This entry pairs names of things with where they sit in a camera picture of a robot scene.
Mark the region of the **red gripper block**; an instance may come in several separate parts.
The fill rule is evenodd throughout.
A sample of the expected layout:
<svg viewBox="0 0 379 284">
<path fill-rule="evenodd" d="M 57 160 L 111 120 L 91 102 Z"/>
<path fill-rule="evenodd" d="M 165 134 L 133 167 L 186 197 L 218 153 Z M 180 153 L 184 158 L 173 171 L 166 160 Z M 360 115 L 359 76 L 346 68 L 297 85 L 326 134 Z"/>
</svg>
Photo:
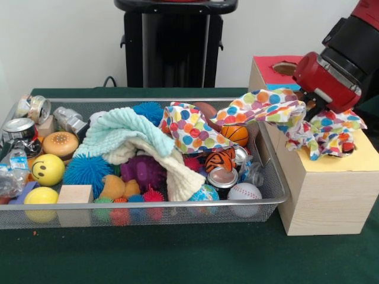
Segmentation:
<svg viewBox="0 0 379 284">
<path fill-rule="evenodd" d="M 362 90 L 315 52 L 307 53 L 297 65 L 293 79 L 300 86 L 298 99 L 306 104 L 304 120 L 310 122 L 323 110 L 341 113 L 352 108 Z"/>
</svg>

